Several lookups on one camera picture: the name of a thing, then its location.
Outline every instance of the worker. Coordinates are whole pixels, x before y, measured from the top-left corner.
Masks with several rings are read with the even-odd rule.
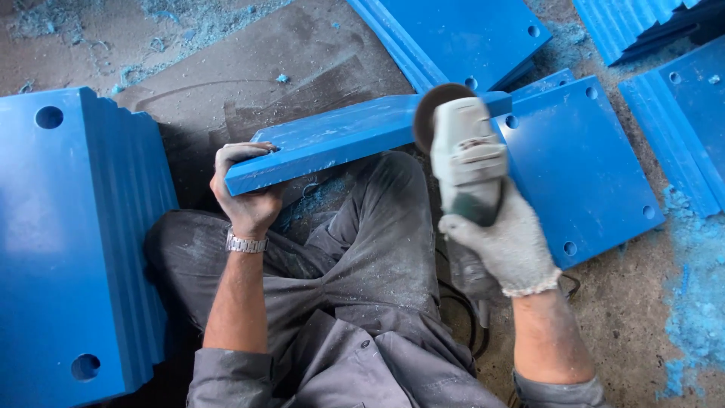
[[[225,145],[210,186],[226,217],[172,211],[146,237],[170,315],[181,308],[204,336],[188,405],[506,407],[441,322],[418,161],[394,151],[364,159],[340,209],[298,245],[268,230],[283,185],[232,197],[224,182],[234,163],[274,150]],[[439,229],[477,253],[511,297],[521,400],[606,407],[538,218],[511,181],[503,188],[493,227],[446,215]]]

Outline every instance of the wristwatch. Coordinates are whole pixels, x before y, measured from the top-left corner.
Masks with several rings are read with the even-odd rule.
[[[259,253],[267,250],[269,239],[263,241],[243,240],[234,236],[234,231],[230,228],[227,231],[227,250],[245,253]]]

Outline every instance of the grinder disc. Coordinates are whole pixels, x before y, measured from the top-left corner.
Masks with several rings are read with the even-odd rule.
[[[415,109],[415,117],[413,118],[413,136],[418,148],[427,155],[431,154],[433,136],[436,130],[433,114],[438,106],[456,99],[474,96],[476,94],[470,88],[460,83],[444,83],[423,95],[418,108]]]

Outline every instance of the leg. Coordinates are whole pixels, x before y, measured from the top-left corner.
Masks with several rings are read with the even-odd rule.
[[[230,224],[217,214],[170,211],[151,228],[144,251],[170,319],[186,318],[204,330],[227,261],[226,232]],[[316,256],[270,233],[264,259],[265,304],[269,350],[279,359],[299,327],[324,302]]]
[[[389,304],[439,319],[434,231],[421,165],[403,152],[375,156],[333,219],[306,247],[338,261],[322,278],[332,304]]]

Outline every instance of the bolt hole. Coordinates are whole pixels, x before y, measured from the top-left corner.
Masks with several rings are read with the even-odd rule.
[[[541,30],[537,26],[535,26],[535,25],[529,26],[529,35],[530,36],[536,38],[539,35],[541,35],[541,33],[542,33]]]
[[[70,365],[70,373],[78,381],[90,381],[98,375],[101,360],[93,354],[81,354]]]
[[[589,99],[596,99],[599,96],[599,93],[597,92],[597,90],[592,88],[591,86],[589,88],[587,88],[585,93],[587,94],[587,97]]]
[[[647,219],[653,219],[655,218],[655,209],[649,205],[645,205],[642,208],[642,215],[644,215]]]
[[[518,128],[518,118],[514,115],[509,115],[506,117],[506,126],[508,126],[509,129],[515,129]]]
[[[680,82],[682,82],[682,77],[678,73],[671,72],[670,73],[670,82],[671,83],[680,83]]]
[[[63,111],[55,106],[46,106],[36,113],[36,124],[44,129],[55,129],[63,123]]]
[[[466,78],[464,84],[474,91],[479,87],[479,82],[473,76]]]
[[[569,256],[576,255],[576,244],[571,241],[566,241],[564,243],[564,253]]]

